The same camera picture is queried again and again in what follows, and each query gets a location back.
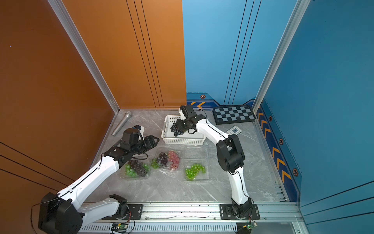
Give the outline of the small black grape bunch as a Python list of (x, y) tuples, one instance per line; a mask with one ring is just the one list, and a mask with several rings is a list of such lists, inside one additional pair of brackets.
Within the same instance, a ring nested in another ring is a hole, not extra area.
[(180, 130), (179, 128), (178, 128), (178, 126), (177, 126), (177, 123), (175, 122), (175, 123), (173, 123), (173, 125), (171, 126), (171, 128), (170, 128), (170, 130), (171, 130), (171, 132), (173, 133), (173, 135), (175, 136), (175, 137), (177, 137), (177, 136), (180, 136), (180, 135), (183, 135), (184, 134), (184, 130)]

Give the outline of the dark purple grape bunch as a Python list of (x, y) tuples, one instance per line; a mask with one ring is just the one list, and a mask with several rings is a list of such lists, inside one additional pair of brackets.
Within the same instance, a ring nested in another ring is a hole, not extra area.
[(167, 152), (161, 152), (157, 156), (156, 160), (159, 163), (160, 167), (169, 167), (169, 156)]

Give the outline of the green grape leaf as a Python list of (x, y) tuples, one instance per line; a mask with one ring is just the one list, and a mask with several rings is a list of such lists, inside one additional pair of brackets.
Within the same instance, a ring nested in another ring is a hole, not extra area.
[(155, 170), (159, 169), (160, 168), (160, 165), (159, 163), (157, 162), (157, 160), (153, 159), (152, 162), (151, 162), (151, 167)]

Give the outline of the clear clamshell container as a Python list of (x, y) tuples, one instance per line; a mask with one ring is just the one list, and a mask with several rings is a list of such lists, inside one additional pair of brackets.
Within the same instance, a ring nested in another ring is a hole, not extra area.
[(155, 170), (177, 171), (181, 166), (183, 153), (180, 150), (158, 148), (155, 156), (151, 159), (151, 167)]
[(187, 183), (210, 180), (210, 164), (207, 149), (203, 146), (189, 146), (183, 158), (184, 181)]
[(122, 178), (146, 178), (150, 175), (150, 165), (139, 160), (130, 160), (120, 170)]

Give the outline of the red grape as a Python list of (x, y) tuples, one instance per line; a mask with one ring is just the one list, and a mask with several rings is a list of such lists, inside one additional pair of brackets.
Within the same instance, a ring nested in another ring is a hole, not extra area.
[(168, 161), (170, 162), (170, 169), (177, 170), (180, 164), (180, 157), (175, 151), (168, 152)]

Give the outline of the small green grape bunch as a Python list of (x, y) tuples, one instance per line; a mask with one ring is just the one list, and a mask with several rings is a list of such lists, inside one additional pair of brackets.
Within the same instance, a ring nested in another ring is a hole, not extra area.
[(199, 173), (206, 173), (206, 167), (202, 164), (196, 163), (185, 169), (185, 178), (188, 181), (195, 180)]

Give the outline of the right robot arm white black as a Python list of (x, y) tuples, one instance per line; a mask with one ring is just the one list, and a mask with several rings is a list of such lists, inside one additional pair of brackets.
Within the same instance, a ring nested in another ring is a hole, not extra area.
[(232, 196), (232, 209), (239, 219), (246, 219), (254, 206), (249, 197), (243, 175), (245, 155), (237, 135), (229, 135), (213, 126), (206, 116), (199, 115), (191, 105), (179, 108), (181, 119), (176, 121), (179, 131), (194, 131), (201, 133), (216, 145), (217, 160), (221, 168), (227, 172)]

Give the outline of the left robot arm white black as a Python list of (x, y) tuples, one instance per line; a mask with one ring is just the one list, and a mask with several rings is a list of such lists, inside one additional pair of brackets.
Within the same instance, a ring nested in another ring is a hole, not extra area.
[(84, 202), (134, 156), (144, 155), (158, 145), (159, 138), (143, 133), (144, 127), (140, 125), (126, 129), (93, 168), (58, 193), (45, 195), (40, 202), (38, 228), (47, 234), (76, 234), (81, 227), (108, 216), (127, 218), (130, 211), (127, 200), (121, 196), (110, 195), (91, 205)]

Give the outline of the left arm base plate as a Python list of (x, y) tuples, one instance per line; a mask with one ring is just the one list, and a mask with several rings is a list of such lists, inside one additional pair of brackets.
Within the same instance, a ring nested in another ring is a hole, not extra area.
[(134, 219), (137, 221), (141, 219), (143, 207), (143, 204), (127, 204), (126, 207), (120, 211), (120, 213), (104, 217), (102, 220), (117, 221)]

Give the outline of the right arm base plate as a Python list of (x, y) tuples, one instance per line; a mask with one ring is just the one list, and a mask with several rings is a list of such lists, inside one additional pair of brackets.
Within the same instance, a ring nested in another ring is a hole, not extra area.
[(257, 204), (248, 203), (241, 206), (235, 204), (220, 204), (220, 216), (222, 220), (246, 219), (260, 220), (260, 212)]

